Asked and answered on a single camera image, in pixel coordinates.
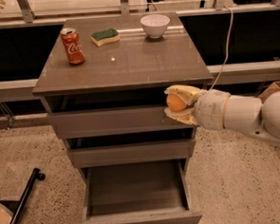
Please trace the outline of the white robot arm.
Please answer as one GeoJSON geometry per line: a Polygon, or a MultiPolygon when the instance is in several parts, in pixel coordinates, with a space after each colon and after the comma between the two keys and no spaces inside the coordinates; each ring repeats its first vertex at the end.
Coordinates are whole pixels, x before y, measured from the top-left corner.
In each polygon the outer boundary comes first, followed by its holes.
{"type": "Polygon", "coordinates": [[[208,130],[231,129],[280,147],[280,91],[266,100],[183,84],[169,86],[164,93],[164,111],[175,121],[208,130]]]}

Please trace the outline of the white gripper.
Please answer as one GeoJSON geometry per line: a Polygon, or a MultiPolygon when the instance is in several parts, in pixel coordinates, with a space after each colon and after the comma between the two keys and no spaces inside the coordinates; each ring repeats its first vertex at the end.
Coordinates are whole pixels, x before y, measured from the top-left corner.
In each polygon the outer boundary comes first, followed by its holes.
{"type": "Polygon", "coordinates": [[[224,107],[231,97],[228,92],[212,89],[204,93],[204,90],[195,86],[178,84],[167,87],[164,93],[166,96],[169,94],[178,95],[181,100],[185,101],[186,105],[195,103],[194,108],[178,112],[171,111],[169,107],[166,107],[164,111],[169,118],[187,125],[196,126],[199,124],[209,130],[223,130],[224,107]]]}

